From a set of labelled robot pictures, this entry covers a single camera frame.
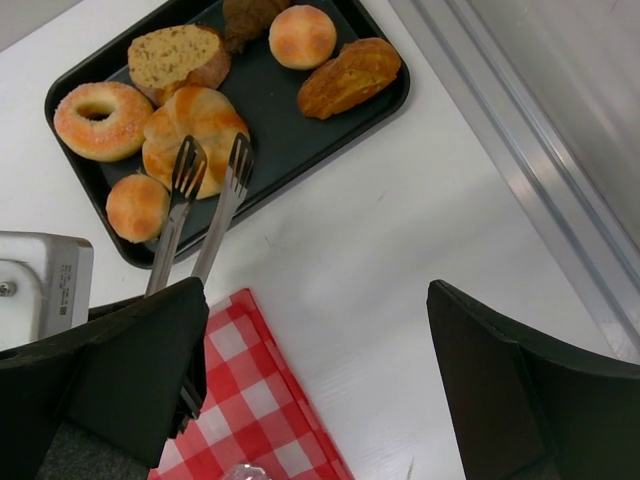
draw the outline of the bread roll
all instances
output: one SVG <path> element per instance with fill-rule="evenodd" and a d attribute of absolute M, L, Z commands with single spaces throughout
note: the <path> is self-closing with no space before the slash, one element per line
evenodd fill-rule
<path fill-rule="evenodd" d="M 222 37 L 209 27 L 181 25 L 136 38 L 127 51 L 133 83 L 156 105 L 184 86 L 218 88 L 231 68 Z"/>
<path fill-rule="evenodd" d="M 149 175 L 171 188 L 171 173 L 184 137 L 193 137 L 207 154 L 208 169 L 198 199 L 220 193 L 236 134 L 247 126 L 222 93 L 184 87 L 156 110 L 144 129 L 142 161 Z"/>
<path fill-rule="evenodd" d="M 269 30 L 269 48 L 284 67 L 310 70 L 333 53 L 338 34 L 331 18 L 311 5 L 295 5 L 280 13 Z"/>
<path fill-rule="evenodd" d="M 107 219 L 116 234 L 141 243 L 162 232 L 169 212 L 169 193 L 161 183 L 136 173 L 113 186 L 107 197 Z"/>
<path fill-rule="evenodd" d="M 388 42 L 357 40 L 302 84 L 298 107 L 307 117 L 325 120 L 376 95 L 396 78 L 401 66 L 398 52 Z"/>

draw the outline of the baked goods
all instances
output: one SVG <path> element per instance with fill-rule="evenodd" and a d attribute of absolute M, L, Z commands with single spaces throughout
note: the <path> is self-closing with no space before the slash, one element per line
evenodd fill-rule
<path fill-rule="evenodd" d="M 245 44 L 262 35 L 289 4 L 289 0 L 224 0 L 222 14 L 226 21 L 227 50 L 242 53 Z"/>
<path fill-rule="evenodd" d="M 85 83 L 65 96 L 53 116 L 60 139 L 81 157 L 117 162 L 142 146 L 153 113 L 135 88 L 119 82 Z"/>
<path fill-rule="evenodd" d="M 124 177 L 107 197 L 107 219 L 116 234 L 132 243 L 160 235 L 169 212 L 169 193 L 142 173 Z"/>
<path fill-rule="evenodd" d="M 325 120 L 368 100 L 397 76 L 402 61 L 381 38 L 345 45 L 302 84 L 298 107 L 307 117 Z"/>
<path fill-rule="evenodd" d="M 231 68 L 220 34 L 200 25 L 163 28 L 138 37 L 127 59 L 131 80 L 156 105 L 184 86 L 218 88 Z"/>
<path fill-rule="evenodd" d="M 171 188 L 171 172 L 180 145 L 193 135 L 207 154 L 208 169 L 198 199 L 220 193 L 233 141 L 247 126 L 222 93 L 202 87 L 178 90 L 149 119 L 142 161 L 149 175 Z"/>
<path fill-rule="evenodd" d="M 337 38 L 329 15 L 311 5 L 294 5 L 271 24 L 269 48 L 282 66 L 310 70 L 327 61 Z"/>

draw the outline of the white wall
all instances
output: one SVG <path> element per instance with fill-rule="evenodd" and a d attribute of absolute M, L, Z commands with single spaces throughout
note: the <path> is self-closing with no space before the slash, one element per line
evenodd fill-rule
<path fill-rule="evenodd" d="M 0 0 L 0 51 L 80 0 Z"/>
<path fill-rule="evenodd" d="M 468 1 L 640 246 L 640 1 Z"/>

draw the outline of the gray fabric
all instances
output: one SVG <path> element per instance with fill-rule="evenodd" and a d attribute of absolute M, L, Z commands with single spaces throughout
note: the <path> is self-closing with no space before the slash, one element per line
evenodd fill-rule
<path fill-rule="evenodd" d="M 149 469 L 95 435 L 63 422 L 37 480 L 144 480 Z"/>

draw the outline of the metal frame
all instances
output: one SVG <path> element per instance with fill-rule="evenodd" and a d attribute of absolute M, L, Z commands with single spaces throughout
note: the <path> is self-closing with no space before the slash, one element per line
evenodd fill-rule
<path fill-rule="evenodd" d="M 467 0 L 390 0 L 614 354 L 640 363 L 640 256 Z"/>

